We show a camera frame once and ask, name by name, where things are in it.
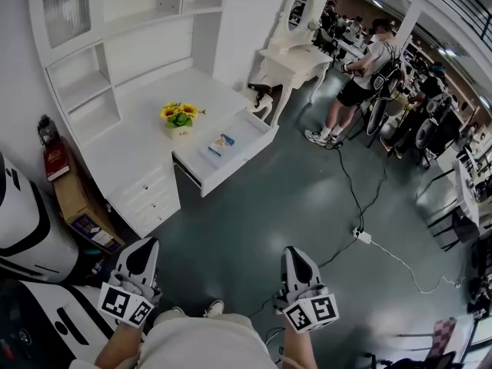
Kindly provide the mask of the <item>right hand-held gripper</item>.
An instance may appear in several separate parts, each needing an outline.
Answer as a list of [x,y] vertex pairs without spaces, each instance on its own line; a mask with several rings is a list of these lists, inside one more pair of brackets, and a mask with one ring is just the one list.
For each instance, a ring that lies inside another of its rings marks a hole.
[[321,283],[319,268],[303,251],[294,246],[284,249],[281,279],[286,292],[312,288],[290,300],[281,292],[273,298],[276,313],[282,314],[297,334],[315,331],[339,319],[334,294],[326,285],[317,285]]

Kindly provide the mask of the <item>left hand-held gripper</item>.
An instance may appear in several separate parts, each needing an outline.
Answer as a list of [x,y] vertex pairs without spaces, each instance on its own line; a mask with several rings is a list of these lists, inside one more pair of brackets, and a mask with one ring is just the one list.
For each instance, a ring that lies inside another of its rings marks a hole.
[[132,327],[141,327],[161,298],[155,282],[159,252],[157,238],[145,238],[127,246],[119,255],[116,270],[101,286],[98,310]]

